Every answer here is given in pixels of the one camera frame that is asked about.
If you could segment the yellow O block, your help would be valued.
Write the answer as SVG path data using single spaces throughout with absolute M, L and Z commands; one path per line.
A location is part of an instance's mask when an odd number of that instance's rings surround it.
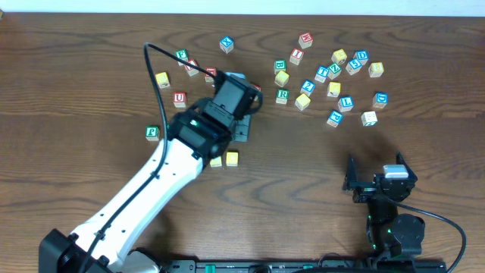
M 226 165 L 228 167 L 237 167 L 239 164 L 239 153 L 238 152 L 227 152 L 226 153 Z

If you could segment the red E block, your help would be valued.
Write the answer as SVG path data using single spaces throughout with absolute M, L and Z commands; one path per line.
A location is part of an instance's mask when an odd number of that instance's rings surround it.
M 215 68 L 215 67 L 206 67 L 205 71 L 206 71 L 205 81 L 207 83 L 213 83 L 215 77 L 217 76 L 217 68 Z

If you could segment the yellow block centre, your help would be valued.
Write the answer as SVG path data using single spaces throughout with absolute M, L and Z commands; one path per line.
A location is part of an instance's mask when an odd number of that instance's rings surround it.
M 276 76 L 274 82 L 279 86 L 279 87 L 285 87 L 285 85 L 289 81 L 289 75 L 285 71 L 279 71 Z

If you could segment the blue 5 block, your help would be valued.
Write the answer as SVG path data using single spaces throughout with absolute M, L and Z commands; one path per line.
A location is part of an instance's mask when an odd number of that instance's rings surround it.
M 350 60 L 346 65 L 346 71 L 348 72 L 349 75 L 356 74 L 361 70 L 361 68 L 362 68 L 361 62 L 355 58 Z

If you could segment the green J block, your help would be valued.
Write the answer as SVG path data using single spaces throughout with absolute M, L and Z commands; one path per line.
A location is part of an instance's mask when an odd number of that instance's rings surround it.
M 159 141 L 160 130 L 157 126 L 147 126 L 145 129 L 145 138 L 148 141 Z

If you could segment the green R block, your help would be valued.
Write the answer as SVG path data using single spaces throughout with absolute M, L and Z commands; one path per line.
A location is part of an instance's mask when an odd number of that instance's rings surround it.
M 289 99 L 289 91 L 286 89 L 279 89 L 276 93 L 276 103 L 285 105 Z

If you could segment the yellow block hammer side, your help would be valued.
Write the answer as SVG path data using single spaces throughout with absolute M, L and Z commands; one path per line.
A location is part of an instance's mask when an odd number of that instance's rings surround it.
M 327 87 L 327 96 L 328 97 L 338 97 L 341 92 L 341 83 L 339 82 L 329 82 Z

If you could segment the blue P block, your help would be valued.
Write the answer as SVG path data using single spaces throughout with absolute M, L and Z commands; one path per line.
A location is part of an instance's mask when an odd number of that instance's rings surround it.
M 333 110 L 330 113 L 329 118 L 327 119 L 327 124 L 330 125 L 331 127 L 338 127 L 343 119 L 343 115 L 338 112 Z

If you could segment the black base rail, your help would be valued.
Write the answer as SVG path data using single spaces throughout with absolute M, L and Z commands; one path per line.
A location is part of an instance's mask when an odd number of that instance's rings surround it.
M 375 266 L 361 261 L 325 259 L 323 262 L 299 261 L 195 261 L 174 260 L 162 266 L 161 273 L 293 273 L 293 272 L 417 272 L 445 273 L 444 262 L 393 261 L 378 262 Z

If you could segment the red block top right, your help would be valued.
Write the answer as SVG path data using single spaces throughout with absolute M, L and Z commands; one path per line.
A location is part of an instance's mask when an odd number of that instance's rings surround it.
M 313 36 L 309 33 L 302 33 L 299 35 L 299 45 L 302 49 L 306 49 L 311 47 L 314 39 Z

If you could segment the plain wood L block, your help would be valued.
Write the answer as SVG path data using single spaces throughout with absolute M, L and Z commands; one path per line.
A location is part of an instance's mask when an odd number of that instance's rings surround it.
M 377 122 L 377 114 L 375 111 L 366 111 L 361 115 L 361 122 L 365 127 L 374 126 Z

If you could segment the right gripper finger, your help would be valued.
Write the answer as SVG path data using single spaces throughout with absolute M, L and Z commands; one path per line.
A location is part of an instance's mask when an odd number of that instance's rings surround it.
M 349 156 L 346 176 L 344 178 L 342 190 L 354 190 L 358 186 L 358 175 L 354 158 Z
M 396 153 L 396 164 L 397 165 L 403 165 L 403 167 L 407 171 L 408 175 L 413 175 L 412 169 L 410 169 L 408 164 L 405 162 L 405 159 L 404 159 L 401 152 Z

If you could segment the blue 2 block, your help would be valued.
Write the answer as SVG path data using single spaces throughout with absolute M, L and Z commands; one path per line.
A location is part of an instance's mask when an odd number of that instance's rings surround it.
M 315 88 L 315 84 L 311 82 L 310 80 L 306 80 L 300 89 L 300 93 L 306 94 L 306 96 L 310 97 L 311 94 L 313 93 Z

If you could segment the yellow C block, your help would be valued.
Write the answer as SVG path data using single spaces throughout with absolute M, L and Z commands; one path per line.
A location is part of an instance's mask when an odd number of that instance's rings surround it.
M 209 162 L 210 166 L 212 168 L 218 168 L 218 167 L 221 167 L 223 165 L 222 163 L 222 157 L 221 156 L 218 156 L 216 158 L 213 158 L 210 162 Z

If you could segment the blue L block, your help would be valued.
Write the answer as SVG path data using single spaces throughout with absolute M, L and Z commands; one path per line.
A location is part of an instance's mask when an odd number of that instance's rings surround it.
M 337 105 L 340 112 L 347 112 L 352 110 L 354 102 L 351 96 L 343 96 L 339 99 Z

